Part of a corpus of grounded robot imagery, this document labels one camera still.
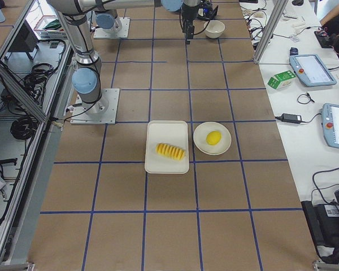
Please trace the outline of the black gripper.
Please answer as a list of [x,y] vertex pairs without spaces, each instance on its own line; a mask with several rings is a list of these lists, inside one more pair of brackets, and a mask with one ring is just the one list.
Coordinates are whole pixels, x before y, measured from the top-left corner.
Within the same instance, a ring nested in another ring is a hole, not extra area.
[[199,0],[183,0],[181,6],[181,23],[184,28],[185,44],[189,45],[194,36],[193,20],[197,18]]

